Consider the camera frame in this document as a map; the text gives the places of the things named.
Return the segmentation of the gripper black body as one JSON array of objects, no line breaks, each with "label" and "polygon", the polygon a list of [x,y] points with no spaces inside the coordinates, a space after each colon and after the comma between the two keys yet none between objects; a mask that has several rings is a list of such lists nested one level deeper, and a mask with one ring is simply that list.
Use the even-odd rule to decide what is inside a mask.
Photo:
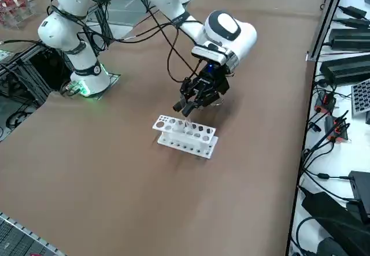
[{"label": "gripper black body", "polygon": [[229,69],[226,65],[207,62],[193,83],[202,83],[208,89],[215,90],[224,95],[230,88],[227,80]]}]

